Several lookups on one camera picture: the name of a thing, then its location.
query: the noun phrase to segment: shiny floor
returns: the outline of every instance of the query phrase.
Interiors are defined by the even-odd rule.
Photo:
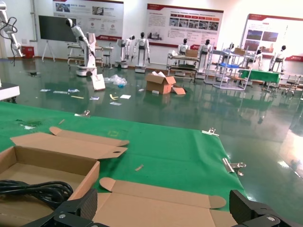
[[[254,85],[247,91],[218,90],[199,80],[193,84],[179,79],[187,94],[156,96],[139,92],[145,88],[144,75],[133,70],[106,70],[104,77],[118,74],[126,78],[124,88],[107,84],[105,91],[94,92],[89,78],[75,76],[66,62],[0,62],[2,82],[20,85],[17,103],[73,113],[90,110],[91,115],[197,130],[216,128],[232,162],[244,162],[240,177],[251,200],[268,204],[282,216],[303,224],[303,102],[301,92],[294,98],[281,91],[266,93]],[[32,77],[28,72],[38,72]],[[41,89],[78,89],[72,98],[65,94],[40,92]],[[110,94],[120,106],[111,105]],[[98,96],[98,101],[89,100]]]

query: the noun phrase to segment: paper scrap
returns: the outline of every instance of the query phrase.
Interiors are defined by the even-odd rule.
[[[135,171],[139,171],[140,169],[142,169],[144,167],[144,165],[140,165],[138,168],[135,169]]]
[[[56,93],[56,94],[68,94],[67,91],[54,91],[53,93]]]
[[[111,102],[111,105],[122,105],[121,103]]]
[[[71,96],[73,98],[80,98],[80,99],[84,99],[83,97],[79,97],[79,96]]]
[[[118,97],[113,97],[112,94],[110,94],[109,97],[110,97],[111,99],[113,99],[113,100],[117,100],[117,98],[118,98]]]
[[[26,129],[26,130],[34,129],[36,127],[36,126],[27,126],[27,125],[22,125],[22,124],[21,124],[21,126],[23,126],[24,129]]]
[[[59,122],[59,124],[62,124],[65,121],[65,119],[63,119],[62,121]]]
[[[75,92],[79,92],[79,90],[78,89],[68,89],[68,92],[75,93]]]
[[[131,96],[129,95],[122,95],[120,98],[125,98],[125,99],[129,99]]]
[[[90,97],[90,100],[99,100],[100,97]]]

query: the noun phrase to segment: poster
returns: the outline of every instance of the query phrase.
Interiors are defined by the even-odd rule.
[[[110,0],[53,0],[55,17],[74,18],[83,33],[95,33],[97,40],[122,38],[124,5]]]
[[[151,45],[177,47],[187,38],[191,49],[206,39],[217,46],[223,11],[147,4],[146,34]]]
[[[255,52],[261,49],[265,57],[271,57],[286,46],[287,61],[303,61],[303,45],[298,35],[303,19],[249,14],[242,47]]]

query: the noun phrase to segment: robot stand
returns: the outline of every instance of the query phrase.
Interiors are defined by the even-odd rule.
[[[96,46],[96,37],[94,33],[86,34],[89,44],[91,46],[91,50],[94,52]],[[77,75],[80,77],[86,77],[97,75],[97,67],[96,67],[96,58],[91,53],[90,49],[86,47],[84,49],[84,64],[78,66],[78,70],[76,71]]]
[[[43,51],[43,55],[42,55],[42,62],[44,62],[44,56],[45,56],[45,53],[46,53],[46,49],[47,47],[49,48],[51,54],[52,54],[52,57],[53,57],[53,61],[56,61],[55,60],[55,55],[53,53],[53,49],[51,48],[50,44],[48,43],[48,40],[46,41],[46,44],[45,44],[45,48],[44,48],[44,51]]]
[[[120,44],[120,46],[121,46],[121,61],[116,61],[115,62],[115,67],[116,68],[120,68],[121,67],[122,69],[127,69],[128,68],[128,64],[125,61],[125,54],[124,54],[125,44]]]
[[[140,52],[143,51],[143,62],[140,64]],[[146,66],[145,66],[145,48],[142,46],[139,46],[139,53],[138,53],[138,65],[136,65],[136,68],[134,70],[138,73],[145,73]]]

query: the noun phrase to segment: green cloth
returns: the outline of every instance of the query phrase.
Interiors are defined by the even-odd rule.
[[[249,71],[241,71],[241,78],[246,78],[249,75]],[[262,80],[265,82],[278,83],[279,82],[279,73],[277,72],[263,72],[259,70],[252,70],[250,74],[250,79]]]
[[[36,126],[25,130],[24,126]],[[13,146],[10,137],[47,132],[51,126],[66,130],[130,140],[119,158],[101,160],[100,178],[112,177],[136,183],[219,195],[244,189],[236,174],[225,170],[227,157],[216,136],[198,130],[173,128],[116,119],[75,117],[72,113],[0,103],[0,150]],[[144,167],[136,172],[140,165]],[[102,189],[96,182],[95,188]],[[222,210],[228,210],[228,203]]]

